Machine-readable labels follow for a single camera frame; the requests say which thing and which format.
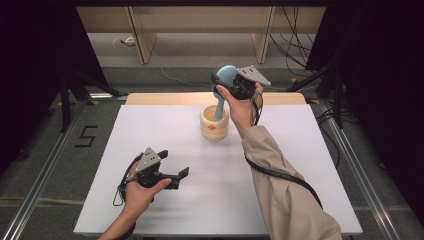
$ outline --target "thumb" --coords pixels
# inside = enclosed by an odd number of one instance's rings
[[[216,86],[216,89],[218,90],[219,94],[221,94],[222,98],[224,98],[228,102],[228,104],[231,104],[236,100],[225,87],[218,85]]]
[[[170,178],[162,179],[158,183],[156,183],[155,186],[151,187],[150,191],[153,195],[156,195],[158,192],[166,188],[171,182],[172,180]]]

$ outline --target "hand-mounted device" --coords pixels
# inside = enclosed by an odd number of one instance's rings
[[[211,80],[214,85],[213,91],[218,93],[217,85],[222,85],[238,100],[252,98],[255,95],[255,83],[260,83],[265,86],[271,86],[271,83],[252,65],[245,68],[237,68],[237,73],[233,79],[233,85],[220,81],[216,72],[212,72]]]
[[[118,190],[117,190],[123,202],[125,202],[125,187],[127,183],[131,181],[137,181],[141,186],[145,188],[151,188],[154,185],[156,185],[156,183],[158,183],[160,180],[170,178],[172,181],[165,189],[178,189],[181,179],[188,176],[189,168],[187,167],[183,169],[182,171],[178,173],[178,175],[163,174],[159,172],[159,167],[161,164],[160,161],[166,157],[168,157],[167,150],[156,153],[155,151],[153,151],[153,149],[148,147],[146,151],[144,152],[144,154],[141,153],[132,161],[127,171],[125,172],[124,177],[122,178],[121,184],[119,184]],[[137,161],[139,162],[137,164],[135,174],[128,176],[128,173],[131,167]],[[122,205],[122,203],[115,204],[115,200],[114,200],[113,205],[119,206],[119,205]]]

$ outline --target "table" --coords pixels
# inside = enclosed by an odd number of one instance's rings
[[[342,232],[360,234],[361,227],[302,95],[265,93],[264,99],[260,123],[275,133],[285,156],[316,190]],[[140,151],[152,147],[157,152],[169,150],[162,161],[163,173],[176,174],[190,167],[190,174],[178,190],[164,190],[155,197],[137,221],[135,234],[267,235],[234,125],[230,123],[228,135],[220,141],[200,134],[200,111],[216,102],[211,93],[131,94],[118,114],[74,232],[96,236],[109,226],[121,211],[112,201],[127,165]]]

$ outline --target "sleeve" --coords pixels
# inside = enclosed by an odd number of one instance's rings
[[[249,129],[242,140],[247,159],[263,168],[303,179],[284,158],[263,126]],[[259,206],[272,240],[342,239],[340,226],[304,187],[252,169]]]

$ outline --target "gray carpet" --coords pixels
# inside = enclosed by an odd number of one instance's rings
[[[189,84],[209,84],[213,68],[165,68],[172,78],[178,78]],[[287,79],[291,76],[287,69],[263,69],[262,74],[274,87],[287,88],[291,85]],[[121,92],[191,92],[210,91],[209,86],[191,86],[165,77],[160,68],[104,68],[111,87]],[[100,92],[88,87],[91,92]],[[306,92],[313,95],[313,89]],[[29,157],[16,159],[0,178],[0,231],[17,210],[20,201],[30,190],[44,162],[49,156],[61,129],[61,111],[57,99],[51,106],[51,116],[46,116],[39,130],[27,146]],[[100,101],[98,105],[86,105],[73,128],[69,141],[44,189],[38,205],[35,207],[20,239],[84,239],[73,234],[73,227],[82,209],[91,182],[97,171],[103,151],[119,108],[124,101]],[[315,116],[322,114],[320,105],[310,105]],[[362,131],[360,123],[355,122],[351,113],[343,118],[344,131],[353,145],[355,153],[363,164],[379,197],[388,209],[403,239],[424,239],[424,230],[414,214],[399,194],[387,172],[377,166],[378,156]],[[95,136],[91,147],[76,147],[88,144],[89,139],[80,139],[85,126],[96,126],[86,130],[87,135]],[[332,136],[328,123],[323,128]],[[334,162],[337,161],[337,149],[324,136]],[[356,182],[345,157],[340,153],[337,168],[348,197],[360,220],[364,233],[354,239],[384,239],[377,222]]]

